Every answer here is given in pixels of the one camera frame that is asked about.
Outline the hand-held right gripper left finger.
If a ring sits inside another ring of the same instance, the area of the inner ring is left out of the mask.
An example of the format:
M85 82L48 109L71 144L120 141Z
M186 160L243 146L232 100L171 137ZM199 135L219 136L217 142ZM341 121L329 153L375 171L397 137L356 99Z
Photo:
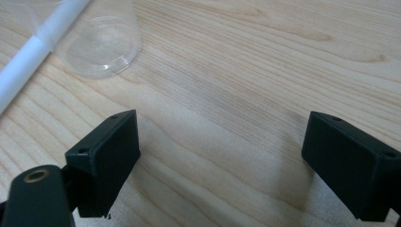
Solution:
M136 111L105 119L65 153L70 207L83 218L107 216L140 155Z

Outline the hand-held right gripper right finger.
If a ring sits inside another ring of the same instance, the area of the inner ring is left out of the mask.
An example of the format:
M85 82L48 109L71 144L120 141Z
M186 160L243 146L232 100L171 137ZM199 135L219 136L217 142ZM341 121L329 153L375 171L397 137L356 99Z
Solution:
M401 221L401 151L326 113L309 115L302 157L355 218Z

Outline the clear plastic cup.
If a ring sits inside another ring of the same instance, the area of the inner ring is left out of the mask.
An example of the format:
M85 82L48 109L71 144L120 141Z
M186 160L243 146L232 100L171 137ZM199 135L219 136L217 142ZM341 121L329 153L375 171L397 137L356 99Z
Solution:
M68 70L87 79L111 77L141 48L132 0L27 0L40 38Z

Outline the white straw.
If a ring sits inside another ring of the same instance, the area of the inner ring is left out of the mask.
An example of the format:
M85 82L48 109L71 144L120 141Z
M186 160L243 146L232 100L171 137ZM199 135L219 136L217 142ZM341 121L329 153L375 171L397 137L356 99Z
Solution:
M0 115L78 19L91 0L0 0L21 16L32 36L0 72Z

